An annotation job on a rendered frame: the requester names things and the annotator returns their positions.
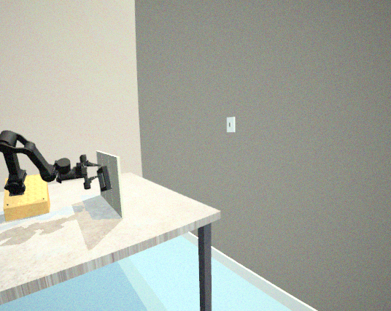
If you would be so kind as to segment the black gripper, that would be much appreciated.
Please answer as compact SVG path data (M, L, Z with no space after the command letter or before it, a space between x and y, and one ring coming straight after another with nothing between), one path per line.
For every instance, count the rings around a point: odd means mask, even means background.
M86 154L80 156L80 163L84 163L84 166L86 166L86 167L100 166L99 164L93 164L93 163L89 162L87 160ZM74 173L75 173L75 169L71 169L71 179L75 180L75 179L84 178L85 182L83 183L83 186L84 186L85 190L87 190L87 189L90 190L90 184L92 183L92 180L96 179L99 176L102 176L102 174L99 174L99 175L89 177L89 178L87 175L83 175L82 177L77 177L76 175L75 176L73 175Z

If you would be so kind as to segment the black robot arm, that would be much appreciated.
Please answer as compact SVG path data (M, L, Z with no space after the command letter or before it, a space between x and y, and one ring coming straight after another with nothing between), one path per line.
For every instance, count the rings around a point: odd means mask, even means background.
M24 147L16 147L16 142L21 142ZM13 131L3 130L0 134L0 152L3 153L8 167L8 180L4 186L9 191L9 196L23 196L26 186L26 171L20 169L17 153L23 153L35 164L39 170L40 177L47 183L56 181L62 183L63 180L71 180L71 162L67 158L61 158L55 163L49 164L43 155L37 150L35 143L27 140L23 135ZM88 175L88 168L84 163L76 163L74 176L82 177ZM58 177L57 177L58 175Z

